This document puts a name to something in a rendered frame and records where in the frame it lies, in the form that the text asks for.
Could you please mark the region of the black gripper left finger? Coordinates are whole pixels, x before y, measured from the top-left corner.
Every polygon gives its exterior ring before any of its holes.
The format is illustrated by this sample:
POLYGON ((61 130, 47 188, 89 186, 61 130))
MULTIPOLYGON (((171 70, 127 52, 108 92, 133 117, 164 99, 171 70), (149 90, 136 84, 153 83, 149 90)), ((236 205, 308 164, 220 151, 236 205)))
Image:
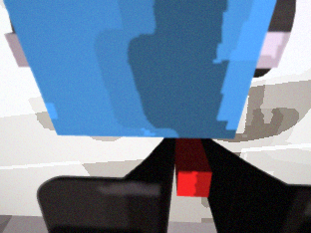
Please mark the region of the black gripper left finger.
POLYGON ((124 177, 48 179, 37 190, 48 232, 64 225, 167 233, 174 161, 175 137, 165 137, 124 177))

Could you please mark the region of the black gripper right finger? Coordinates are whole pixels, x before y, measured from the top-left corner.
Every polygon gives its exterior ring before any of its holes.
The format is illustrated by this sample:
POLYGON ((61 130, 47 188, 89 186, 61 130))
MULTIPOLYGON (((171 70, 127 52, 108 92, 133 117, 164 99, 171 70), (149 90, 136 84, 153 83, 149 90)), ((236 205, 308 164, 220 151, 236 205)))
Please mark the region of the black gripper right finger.
POLYGON ((208 203, 217 233, 297 233, 311 220, 311 184, 288 184, 211 138, 201 138, 212 171, 208 203))

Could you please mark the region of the red-headed metal pin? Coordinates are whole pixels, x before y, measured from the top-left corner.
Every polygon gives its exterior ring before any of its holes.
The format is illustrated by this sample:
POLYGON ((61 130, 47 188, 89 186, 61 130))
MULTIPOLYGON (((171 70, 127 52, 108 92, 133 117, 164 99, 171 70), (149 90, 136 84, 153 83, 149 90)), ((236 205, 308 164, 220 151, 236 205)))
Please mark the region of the red-headed metal pin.
POLYGON ((175 138, 177 196, 208 197, 212 171, 200 138, 175 138))

